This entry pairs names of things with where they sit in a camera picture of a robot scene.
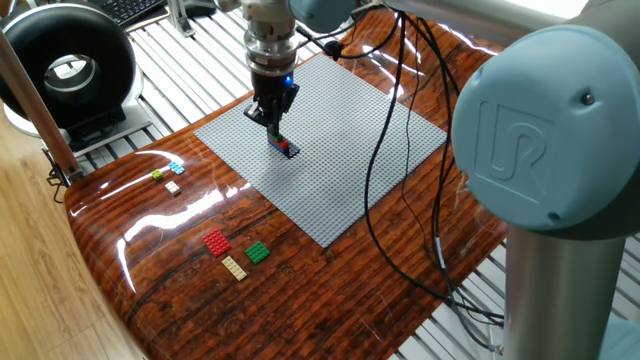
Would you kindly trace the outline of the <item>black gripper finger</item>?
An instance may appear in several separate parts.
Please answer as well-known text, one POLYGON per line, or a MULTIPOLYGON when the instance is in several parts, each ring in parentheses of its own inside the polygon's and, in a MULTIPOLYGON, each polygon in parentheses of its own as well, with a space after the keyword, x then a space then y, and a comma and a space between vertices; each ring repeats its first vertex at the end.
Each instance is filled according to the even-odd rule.
POLYGON ((300 87, 292 84, 291 87, 279 97, 274 103, 274 120, 269 126, 269 134, 272 136, 280 135, 280 121, 285 113, 287 113, 298 94, 300 87))
POLYGON ((254 101, 246 107, 244 115, 251 121, 264 126, 268 131, 274 130, 274 105, 272 103, 254 101))

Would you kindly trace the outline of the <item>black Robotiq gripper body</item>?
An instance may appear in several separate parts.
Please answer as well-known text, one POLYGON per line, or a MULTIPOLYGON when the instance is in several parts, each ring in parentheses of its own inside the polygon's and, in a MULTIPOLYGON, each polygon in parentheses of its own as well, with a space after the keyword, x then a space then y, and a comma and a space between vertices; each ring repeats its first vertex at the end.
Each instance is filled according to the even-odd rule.
POLYGON ((251 80, 254 87, 254 100, 261 103, 272 103, 273 105, 292 84, 295 84, 292 72, 277 76, 252 72, 251 80))

